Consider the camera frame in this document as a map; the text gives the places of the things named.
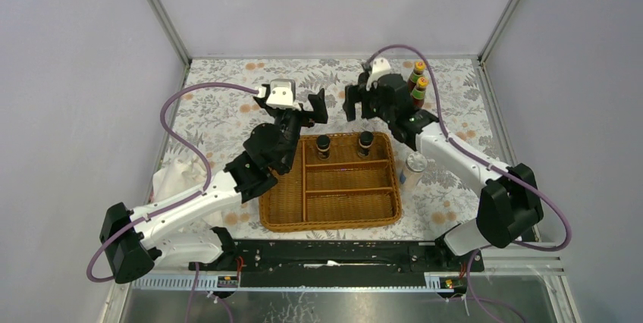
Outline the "small dark spice jar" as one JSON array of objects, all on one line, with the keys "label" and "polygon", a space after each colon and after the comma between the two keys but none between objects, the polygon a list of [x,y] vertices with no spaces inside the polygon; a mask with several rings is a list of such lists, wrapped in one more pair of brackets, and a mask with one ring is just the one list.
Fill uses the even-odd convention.
[{"label": "small dark spice jar", "polygon": [[330,157],[330,137],[326,134],[319,135],[315,140],[315,147],[317,149],[317,155],[321,160],[328,159]]}]

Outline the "black cap dark jar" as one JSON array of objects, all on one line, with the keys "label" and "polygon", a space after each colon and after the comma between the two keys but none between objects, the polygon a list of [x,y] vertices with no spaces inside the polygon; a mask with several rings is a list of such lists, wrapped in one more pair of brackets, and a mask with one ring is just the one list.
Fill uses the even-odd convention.
[{"label": "black cap dark jar", "polygon": [[370,153],[370,148],[374,141],[374,135],[370,131],[363,131],[358,138],[358,155],[362,158],[365,158]]}]

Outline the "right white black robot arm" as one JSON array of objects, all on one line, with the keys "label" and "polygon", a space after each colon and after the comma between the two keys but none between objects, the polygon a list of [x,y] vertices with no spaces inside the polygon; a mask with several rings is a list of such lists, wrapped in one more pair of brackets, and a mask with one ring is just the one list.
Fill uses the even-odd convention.
[{"label": "right white black robot arm", "polygon": [[439,268],[456,270],[464,263],[465,254],[474,249],[487,245],[504,248],[542,220],[543,208],[529,167],[493,162],[449,137],[438,116],[412,103],[401,75],[384,75],[372,86],[367,78],[363,72],[357,84],[345,89],[347,120],[356,119],[356,105],[360,104],[362,118],[381,119],[395,140],[442,164],[479,197],[475,218],[436,239],[434,259]]}]

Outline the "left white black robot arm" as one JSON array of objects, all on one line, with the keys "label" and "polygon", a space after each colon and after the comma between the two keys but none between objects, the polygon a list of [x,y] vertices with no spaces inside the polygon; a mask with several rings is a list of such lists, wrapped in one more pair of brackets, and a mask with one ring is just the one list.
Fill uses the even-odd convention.
[{"label": "left white black robot arm", "polygon": [[99,235],[101,246],[86,269],[91,281],[100,280],[93,274],[100,256],[111,269],[107,279],[117,284],[135,281],[163,265],[210,264],[224,271],[234,264],[235,244],[226,228],[197,234],[181,228],[273,189],[277,177],[292,169],[302,128],[328,122],[324,89],[307,96],[309,110],[296,102],[290,87],[262,84],[240,90],[252,94],[273,122],[255,127],[243,152],[221,170],[207,166],[203,184],[133,209],[122,202],[109,207]]}]

